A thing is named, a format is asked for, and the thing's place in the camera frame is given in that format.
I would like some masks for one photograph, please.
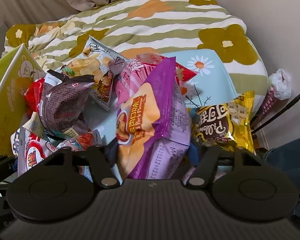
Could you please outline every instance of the gold foil wrapper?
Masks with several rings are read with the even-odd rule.
[[[247,91],[233,101],[199,108],[189,108],[191,135],[206,146],[220,145],[227,151],[245,148],[254,152],[250,115],[254,91]]]

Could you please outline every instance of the snack bag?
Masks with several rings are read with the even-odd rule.
[[[20,127],[18,176],[36,166],[57,149],[49,142]]]
[[[190,146],[190,135],[190,116],[175,82],[170,131],[155,142],[146,179],[170,179]]]
[[[69,77],[94,75],[96,84],[90,95],[100,106],[109,111],[113,78],[129,61],[90,36],[82,54],[61,70]]]
[[[93,130],[85,134],[78,135],[71,139],[65,140],[57,146],[57,149],[69,146],[74,152],[86,151],[90,146],[101,145],[101,137],[98,130]]]
[[[226,104],[188,108],[192,137],[206,146],[218,144],[227,151],[242,147],[254,152],[250,130],[253,100],[254,91],[248,91]]]
[[[120,73],[115,83],[115,92],[118,97],[116,107],[126,102],[129,97],[133,96],[143,82],[146,80],[152,70],[165,57],[153,53],[137,55]],[[193,78],[197,73],[187,69],[176,62],[176,79],[186,82]]]
[[[44,79],[39,105],[41,122],[47,133],[69,139],[88,132],[81,114],[91,87],[93,75],[63,80],[64,75],[49,71]]]
[[[14,156],[19,154],[19,135],[20,128],[10,136],[11,148]]]
[[[22,127],[40,138],[49,140],[44,132],[44,127],[37,112],[32,112],[31,118]]]
[[[169,135],[174,82],[175,58],[164,59],[119,109],[116,137],[123,179],[146,179],[155,141]]]
[[[28,117],[32,115],[32,112],[39,113],[43,83],[44,78],[32,82],[24,94]]]
[[[86,151],[90,146],[101,145],[101,137],[98,130],[78,135],[77,137],[63,141],[57,146],[57,149],[69,146],[73,151]],[[78,166],[79,173],[92,181],[89,166]]]

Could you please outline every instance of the white wall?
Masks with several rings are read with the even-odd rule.
[[[292,79],[291,97],[300,93],[300,0],[217,1],[244,20],[247,36],[261,55],[268,74],[278,68],[286,70]],[[270,148],[300,138],[300,101],[266,126],[264,132]]]

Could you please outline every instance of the floral comforter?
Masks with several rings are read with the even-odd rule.
[[[254,90],[254,111],[262,103],[268,78],[263,62],[245,36],[244,22],[215,0],[120,0],[107,6],[37,25],[14,25],[5,52],[25,43],[39,65],[57,69],[79,55],[93,36],[127,58],[145,52],[214,50],[237,93]],[[193,60],[208,73],[209,62]]]

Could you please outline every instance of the purple snack bag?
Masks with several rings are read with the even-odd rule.
[[[175,58],[164,59],[118,111],[118,167],[123,178],[169,178],[190,145],[189,116],[174,66]]]
[[[118,168],[123,179],[146,179],[154,142],[169,136],[175,58],[166,58],[117,114]]]
[[[190,135],[190,117],[175,82],[169,135],[155,142],[147,179],[171,178],[190,146]]]

